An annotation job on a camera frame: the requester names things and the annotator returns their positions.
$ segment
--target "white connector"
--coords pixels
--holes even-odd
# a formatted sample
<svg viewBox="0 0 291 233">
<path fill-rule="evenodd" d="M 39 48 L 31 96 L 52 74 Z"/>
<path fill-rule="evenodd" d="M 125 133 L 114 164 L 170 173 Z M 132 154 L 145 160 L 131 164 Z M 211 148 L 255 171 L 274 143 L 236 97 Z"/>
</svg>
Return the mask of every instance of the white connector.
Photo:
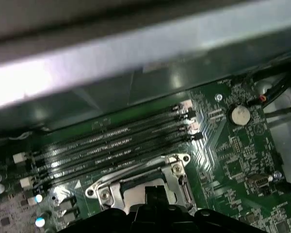
<svg viewBox="0 0 291 233">
<path fill-rule="evenodd" d="M 21 152 L 21 153 L 13 155 L 13 160 L 14 160 L 15 164 L 18 164 L 18 163 L 21 163 L 21 162 L 27 160 L 26 153 Z"/>
<path fill-rule="evenodd" d="M 183 107 L 185 109 L 193 108 L 192 100 L 185 100 L 185 101 L 181 102 L 181 104 L 183 105 Z"/>
<path fill-rule="evenodd" d="M 34 197 L 28 198 L 27 199 L 27 202 L 28 202 L 28 205 L 29 206 L 33 206 L 33 205 L 36 205 L 37 204 L 37 201 L 36 201 L 36 199 Z"/>
<path fill-rule="evenodd" d="M 198 122 L 194 122 L 194 123 L 189 124 L 189 129 L 190 130 L 197 130 L 198 131 L 199 127 L 200 127 L 200 125 L 199 125 Z"/>
<path fill-rule="evenodd" d="M 32 176 L 20 179 L 19 182 L 22 188 L 32 187 Z"/>
</svg>

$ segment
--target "motherboard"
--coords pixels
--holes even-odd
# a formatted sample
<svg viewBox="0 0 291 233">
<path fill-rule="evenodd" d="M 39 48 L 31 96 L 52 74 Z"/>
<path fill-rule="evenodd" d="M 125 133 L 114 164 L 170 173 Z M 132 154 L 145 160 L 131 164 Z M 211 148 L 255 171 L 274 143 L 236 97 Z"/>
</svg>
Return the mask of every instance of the motherboard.
<svg viewBox="0 0 291 233">
<path fill-rule="evenodd" d="M 104 207 L 91 185 L 170 154 L 190 157 L 190 211 L 291 232 L 291 194 L 263 109 L 248 104 L 256 98 L 253 82 L 226 78 L 1 147 L 0 233 L 58 232 L 93 216 Z"/>
</svg>

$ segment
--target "wire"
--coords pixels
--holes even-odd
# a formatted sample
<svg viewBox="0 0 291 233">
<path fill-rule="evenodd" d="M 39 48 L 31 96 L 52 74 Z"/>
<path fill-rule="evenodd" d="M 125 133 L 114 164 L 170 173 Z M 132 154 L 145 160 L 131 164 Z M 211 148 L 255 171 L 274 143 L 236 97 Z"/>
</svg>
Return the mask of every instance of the wire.
<svg viewBox="0 0 291 233">
<path fill-rule="evenodd" d="M 265 117 L 266 118 L 279 117 L 279 116 L 286 115 L 289 113 L 291 113 L 291 107 L 279 109 L 279 110 L 273 111 L 271 113 L 265 113 Z"/>
<path fill-rule="evenodd" d="M 243 83 L 250 78 L 257 82 L 287 70 L 291 70 L 291 52 L 280 54 L 264 64 L 251 68 L 245 75 Z"/>
<path fill-rule="evenodd" d="M 281 96 L 291 86 L 291 72 L 288 72 L 277 84 L 268 89 L 264 96 L 266 101 L 262 102 L 262 107 L 265 108 L 275 99 Z"/>
<path fill-rule="evenodd" d="M 32 134 L 32 131 L 24 132 L 18 137 L 9 137 L 10 140 L 23 140 L 29 137 Z"/>
</svg>

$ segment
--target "mounting hole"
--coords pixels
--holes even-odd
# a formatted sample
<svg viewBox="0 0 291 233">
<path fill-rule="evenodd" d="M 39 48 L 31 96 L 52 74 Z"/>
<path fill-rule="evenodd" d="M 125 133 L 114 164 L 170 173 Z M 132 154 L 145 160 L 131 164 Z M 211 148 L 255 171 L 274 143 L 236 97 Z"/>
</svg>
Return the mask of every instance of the mounting hole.
<svg viewBox="0 0 291 233">
<path fill-rule="evenodd" d="M 92 189 L 87 190 L 87 195 L 92 196 L 94 194 L 94 191 Z"/>
<path fill-rule="evenodd" d="M 200 214 L 201 214 L 202 216 L 205 216 L 205 217 L 210 216 L 210 213 L 209 213 L 208 211 L 206 211 L 206 210 L 202 210 L 202 211 L 200 212 Z"/>
</svg>

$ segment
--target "black cable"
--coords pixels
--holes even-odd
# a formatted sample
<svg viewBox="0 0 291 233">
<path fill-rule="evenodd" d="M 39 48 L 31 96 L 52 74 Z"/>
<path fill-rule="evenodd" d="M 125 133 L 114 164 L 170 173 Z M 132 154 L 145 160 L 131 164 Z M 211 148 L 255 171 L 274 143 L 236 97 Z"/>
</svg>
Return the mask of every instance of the black cable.
<svg viewBox="0 0 291 233">
<path fill-rule="evenodd" d="M 265 108 L 275 99 L 281 96 L 289 87 L 291 87 L 291 72 L 288 72 L 275 86 L 268 89 L 264 94 L 266 101 L 262 103 L 262 107 Z"/>
<path fill-rule="evenodd" d="M 278 64 L 276 66 L 268 66 L 267 68 L 264 68 L 262 70 L 257 71 L 253 76 L 252 76 L 252 81 L 254 83 L 261 81 L 263 79 L 267 79 L 272 76 L 276 76 L 279 74 L 284 74 L 291 70 L 291 61 L 289 60 L 288 62 L 284 62 L 282 64 Z"/>
<path fill-rule="evenodd" d="M 278 116 L 282 116 L 282 115 L 286 115 L 291 113 L 291 107 L 290 108 L 283 108 L 283 109 L 279 109 L 276 111 L 273 111 L 271 113 L 265 113 L 265 117 L 266 118 L 272 118 L 272 117 L 278 117 Z"/>
</svg>

